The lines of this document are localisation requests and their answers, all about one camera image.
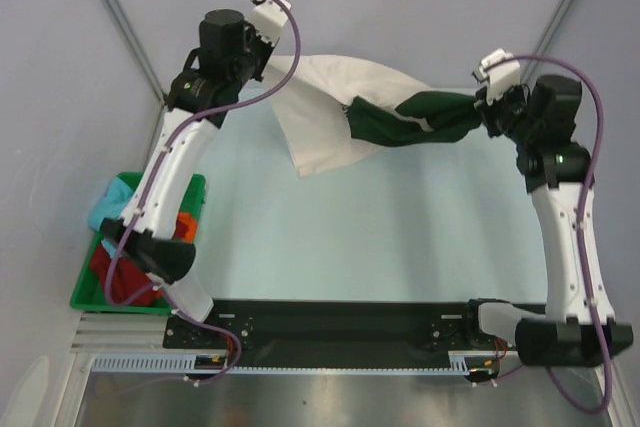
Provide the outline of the orange t-shirt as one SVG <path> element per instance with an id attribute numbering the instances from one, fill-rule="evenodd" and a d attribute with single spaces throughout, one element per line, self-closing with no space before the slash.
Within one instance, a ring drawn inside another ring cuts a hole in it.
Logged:
<path id="1" fill-rule="evenodd" d="M 179 212 L 173 234 L 174 240 L 193 243 L 198 230 L 198 221 L 189 212 Z"/>

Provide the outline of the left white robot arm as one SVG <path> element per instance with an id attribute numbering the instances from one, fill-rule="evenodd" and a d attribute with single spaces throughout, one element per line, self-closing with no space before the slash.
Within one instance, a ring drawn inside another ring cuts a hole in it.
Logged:
<path id="1" fill-rule="evenodd" d="M 224 121 L 219 107 L 236 103 L 271 56 L 287 21 L 283 13 L 277 16 L 273 24 L 258 8 L 249 15 L 231 9 L 205 15 L 199 45 L 171 84 L 161 135 L 142 180 L 119 217 L 100 226 L 103 237 L 190 317 L 185 332 L 202 347 L 219 339 L 221 323 L 209 315 L 213 300 L 192 270 L 195 246 L 174 237 L 177 215 L 200 157 Z"/>

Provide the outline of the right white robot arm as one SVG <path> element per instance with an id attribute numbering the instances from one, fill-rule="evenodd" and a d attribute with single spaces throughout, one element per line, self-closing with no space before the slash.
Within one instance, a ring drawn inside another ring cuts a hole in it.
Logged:
<path id="1" fill-rule="evenodd" d="M 547 300 L 543 314 L 481 301 L 477 314 L 461 323 L 461 335 L 473 348 L 507 340 L 527 366 L 597 367 L 634 341 L 631 325 L 616 321 L 600 274 L 587 178 L 591 156 L 572 139 L 581 100 L 580 82 L 547 74 L 533 90 L 514 86 L 480 110 L 489 134 L 516 146 L 543 239 Z"/>

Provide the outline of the light blue t-shirt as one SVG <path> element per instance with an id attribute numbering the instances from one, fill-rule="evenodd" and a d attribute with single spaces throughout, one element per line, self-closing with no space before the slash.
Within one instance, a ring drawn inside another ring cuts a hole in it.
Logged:
<path id="1" fill-rule="evenodd" d="M 117 219 L 128 205 L 134 190 L 121 178 L 112 179 L 105 194 L 97 201 L 88 215 L 88 225 L 98 231 L 104 219 Z"/>

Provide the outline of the aluminium frame rail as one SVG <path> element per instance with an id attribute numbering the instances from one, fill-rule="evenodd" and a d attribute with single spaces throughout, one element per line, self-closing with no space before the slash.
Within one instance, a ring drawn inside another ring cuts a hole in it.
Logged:
<path id="1" fill-rule="evenodd" d="M 473 331 L 460 315 L 394 312 L 389 315 L 348 315 L 327 312 L 278 315 L 266 310 L 255 315 L 222 314 L 213 325 L 234 334 L 246 350 L 276 341 L 319 345 L 396 343 L 428 351 L 487 349 L 489 336 Z M 84 314 L 74 337 L 75 346 L 102 348 L 164 348 L 207 350 L 222 345 L 221 334 L 174 315 Z"/>

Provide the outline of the green plastic bin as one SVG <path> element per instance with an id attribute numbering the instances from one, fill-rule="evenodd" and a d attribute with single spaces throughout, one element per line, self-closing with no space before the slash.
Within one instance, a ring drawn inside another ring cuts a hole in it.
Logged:
<path id="1" fill-rule="evenodd" d="M 126 182 L 135 192 L 142 176 L 143 174 L 141 172 L 122 172 L 117 177 Z M 111 303 L 107 302 L 104 293 L 99 291 L 100 284 L 97 276 L 89 269 L 89 261 L 99 241 L 103 243 L 103 246 L 107 249 L 111 257 L 115 253 L 115 247 L 111 243 L 105 241 L 98 231 L 94 231 L 92 243 L 87 251 L 84 265 L 80 271 L 76 286 L 71 295 L 70 306 L 76 310 L 90 312 L 126 312 L 150 315 L 168 314 L 170 312 L 170 306 L 164 300 L 162 293 L 160 301 L 152 307 L 129 306 L 129 303 L 139 296 L 144 289 L 138 290 L 124 303 L 117 303 L 117 306 L 113 306 Z"/>

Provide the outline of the white and green t-shirt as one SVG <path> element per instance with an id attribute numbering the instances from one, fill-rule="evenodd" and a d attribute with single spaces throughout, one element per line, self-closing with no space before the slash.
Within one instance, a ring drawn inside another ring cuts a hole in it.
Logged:
<path id="1" fill-rule="evenodd" d="M 274 56 L 263 84 L 291 79 L 269 101 L 301 177 L 354 164 L 381 148 L 455 143 L 481 125 L 474 98 L 369 60 Z"/>

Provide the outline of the left aluminium corner post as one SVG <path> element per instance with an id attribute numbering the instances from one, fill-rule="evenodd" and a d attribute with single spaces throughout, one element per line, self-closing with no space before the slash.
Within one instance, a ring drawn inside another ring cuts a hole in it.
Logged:
<path id="1" fill-rule="evenodd" d="M 134 64 L 142 74 L 146 85 L 150 88 L 156 100 L 163 103 L 165 99 L 164 89 L 120 0 L 100 1 L 114 24 L 125 48 L 131 55 Z"/>

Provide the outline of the dark red t-shirt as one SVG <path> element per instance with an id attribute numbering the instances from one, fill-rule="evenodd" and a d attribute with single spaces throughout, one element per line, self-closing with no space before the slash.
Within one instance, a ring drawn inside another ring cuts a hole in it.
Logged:
<path id="1" fill-rule="evenodd" d="M 99 241 L 89 261 L 89 269 L 97 276 L 101 293 L 104 293 L 110 263 L 111 256 Z M 124 303 L 140 289 L 144 291 L 133 299 L 129 306 L 152 307 L 160 301 L 161 292 L 153 289 L 150 279 L 131 260 L 120 257 L 116 263 L 111 284 L 113 302 Z"/>

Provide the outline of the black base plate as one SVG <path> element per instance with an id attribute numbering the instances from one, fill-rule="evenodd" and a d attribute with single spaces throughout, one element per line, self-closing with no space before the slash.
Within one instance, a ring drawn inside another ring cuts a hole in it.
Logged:
<path id="1" fill-rule="evenodd" d="M 218 300 L 205 323 L 170 316 L 164 348 L 222 349 L 236 336 L 242 367 L 348 371 L 443 368 L 453 352 L 515 350 L 481 333 L 463 302 Z"/>

